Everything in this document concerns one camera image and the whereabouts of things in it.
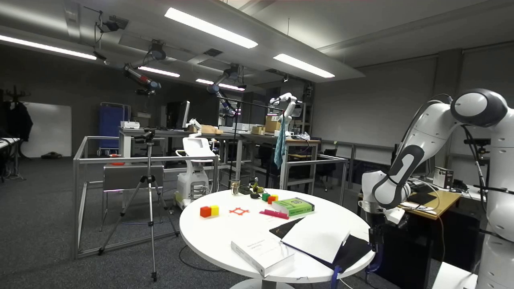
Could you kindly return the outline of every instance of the pink marker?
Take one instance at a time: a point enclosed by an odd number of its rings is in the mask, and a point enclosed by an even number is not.
[[[276,211],[272,211],[272,210],[264,210],[264,211],[260,211],[259,213],[261,213],[263,215],[275,216],[277,218],[289,220],[289,217],[287,216],[287,214],[282,213],[282,212],[276,212]]]

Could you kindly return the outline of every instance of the white paper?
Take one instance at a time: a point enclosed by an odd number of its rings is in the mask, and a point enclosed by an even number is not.
[[[340,222],[330,222],[327,215],[314,213],[304,217],[282,238],[282,242],[326,262],[333,263],[350,229]]]

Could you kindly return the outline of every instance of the yellow cube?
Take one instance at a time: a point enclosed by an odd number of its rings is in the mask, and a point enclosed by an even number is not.
[[[211,216],[217,216],[217,215],[219,215],[219,207],[211,206]]]

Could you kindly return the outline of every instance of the ceiling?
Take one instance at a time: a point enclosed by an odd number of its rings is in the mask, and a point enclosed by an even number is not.
[[[128,20],[126,29],[104,34],[97,45],[110,67],[141,60],[157,39],[166,43],[168,58],[148,66],[194,83],[215,80],[230,63],[240,63],[248,91],[282,79],[269,69],[312,82],[334,81],[364,76],[352,67],[514,38],[512,0],[0,0],[0,34],[92,54],[98,13],[85,7]],[[170,7],[259,45],[246,49],[168,19]],[[223,53],[205,55],[211,48]],[[318,77],[274,60],[280,53],[336,76]]]

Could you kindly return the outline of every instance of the tripod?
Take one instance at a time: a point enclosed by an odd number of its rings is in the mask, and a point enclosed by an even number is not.
[[[153,266],[153,271],[151,273],[151,277],[152,277],[152,279],[155,282],[155,281],[157,281],[157,270],[155,269],[155,245],[154,245],[154,217],[153,217],[153,207],[152,207],[152,183],[154,183],[155,190],[157,191],[157,196],[158,196],[157,202],[158,202],[158,204],[160,206],[162,206],[164,211],[168,212],[168,214],[167,214],[168,219],[170,220],[170,224],[171,224],[171,226],[173,228],[173,231],[175,232],[175,235],[177,237],[178,237],[179,231],[177,231],[175,229],[175,226],[173,225],[173,222],[172,222],[171,216],[170,216],[172,214],[172,212],[170,211],[170,208],[166,205],[166,202],[164,201],[164,196],[161,195],[161,192],[159,192],[159,186],[158,186],[157,182],[155,181],[155,176],[152,175],[152,173],[151,173],[151,167],[152,167],[152,146],[154,145],[154,143],[153,143],[154,136],[155,136],[155,130],[144,129],[144,134],[143,135],[134,137],[136,139],[136,143],[143,143],[143,142],[145,142],[146,143],[146,147],[148,148],[148,166],[147,166],[146,175],[141,176],[141,179],[139,180],[139,183],[137,184],[136,190],[132,193],[132,195],[131,195],[127,205],[125,206],[124,210],[120,213],[120,217],[118,217],[118,221],[116,222],[116,225],[110,231],[109,236],[107,237],[107,240],[105,240],[105,242],[100,247],[100,249],[98,249],[98,255],[102,255],[102,253],[104,252],[105,247],[107,246],[107,244],[109,243],[109,240],[113,236],[114,231],[116,231],[116,228],[118,227],[119,223],[121,222],[121,219],[123,218],[123,216],[125,216],[125,213],[129,209],[129,206],[130,206],[132,200],[134,200],[134,197],[136,196],[137,192],[139,191],[139,188],[141,186],[143,186],[144,182],[146,181],[148,183],[148,197],[149,197],[149,205],[150,205],[150,221],[148,222],[148,226],[150,227],[151,234],[152,234],[152,260],[153,260],[153,265],[154,265]]]

